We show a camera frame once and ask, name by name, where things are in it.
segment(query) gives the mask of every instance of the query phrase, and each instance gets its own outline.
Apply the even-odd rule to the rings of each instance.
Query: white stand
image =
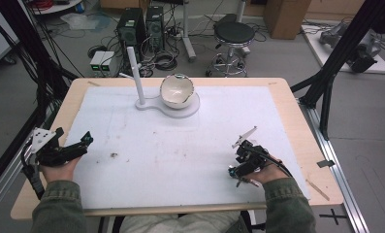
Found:
[[[246,0],[241,0],[240,5],[238,7],[238,12],[237,12],[237,22],[242,22],[242,16],[243,16],[245,5],[246,5]],[[250,50],[248,47],[243,47],[241,48],[241,50],[242,50],[243,56],[250,54]]]
[[[180,32],[180,35],[182,36],[182,41],[185,44],[186,51],[188,52],[189,62],[193,62],[196,60],[196,53],[193,50],[191,41],[189,40],[188,36],[188,4],[189,0],[183,0],[183,31]]]
[[[137,86],[137,91],[139,95],[139,99],[136,101],[135,106],[138,110],[149,110],[155,109],[159,110],[162,114],[172,117],[172,118],[186,118],[191,117],[196,112],[198,112],[199,107],[201,106],[201,100],[199,98],[198,93],[195,93],[194,99],[191,104],[183,109],[173,109],[165,105],[162,102],[161,96],[158,95],[154,98],[144,98],[144,89],[141,83],[141,77],[138,70],[137,58],[135,57],[135,51],[133,47],[128,47],[128,56],[129,61],[131,63],[132,74],[134,74],[134,81]]]

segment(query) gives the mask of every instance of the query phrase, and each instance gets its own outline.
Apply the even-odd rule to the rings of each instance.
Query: black metal frame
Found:
[[[329,140],[328,119],[332,88],[337,72],[339,72],[340,68],[362,41],[365,34],[367,34],[384,12],[385,0],[366,0],[335,46],[322,69],[309,79],[291,86],[292,92],[296,92],[310,85],[306,95],[299,99],[301,104],[309,109],[316,108],[316,102],[323,95],[319,129],[327,141]]]

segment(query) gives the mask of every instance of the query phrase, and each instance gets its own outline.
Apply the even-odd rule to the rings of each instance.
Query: black stool seat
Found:
[[[215,37],[224,43],[246,44],[253,40],[255,32],[241,22],[223,22],[215,27]]]

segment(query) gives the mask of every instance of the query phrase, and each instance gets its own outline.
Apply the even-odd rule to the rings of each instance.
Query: computer tower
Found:
[[[163,7],[148,7],[145,23],[147,35],[149,37],[149,51],[165,50]]]
[[[146,43],[146,28],[142,9],[125,8],[116,27],[116,31],[119,42],[124,50],[123,54],[127,54],[127,47],[133,47],[137,61],[143,61],[143,54],[146,52],[148,44]]]

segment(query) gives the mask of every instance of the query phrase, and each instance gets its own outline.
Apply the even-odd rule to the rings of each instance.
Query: haptic device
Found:
[[[58,167],[67,164],[69,161],[81,157],[87,153],[87,148],[93,142],[89,131],[80,139],[79,143],[62,148],[59,146],[58,139],[64,134],[62,128],[57,128],[55,132],[35,128],[33,136],[22,149],[20,159],[22,162],[22,172],[31,183],[38,199],[41,199],[45,190],[39,176],[39,165],[48,167]],[[25,158],[27,149],[31,146],[31,155]],[[35,155],[35,164],[31,164],[31,157]]]
[[[232,148],[239,146],[237,149],[237,158],[236,160],[240,164],[237,167],[229,166],[228,172],[232,178],[238,179],[237,187],[244,183],[252,183],[255,186],[259,184],[253,180],[247,179],[244,176],[260,171],[264,169],[268,162],[276,165],[280,168],[288,177],[292,177],[292,174],[289,170],[282,164],[282,161],[272,158],[268,150],[264,149],[262,146],[253,146],[253,144],[246,139],[257,129],[256,126],[248,132],[241,135],[238,140],[232,145]]]

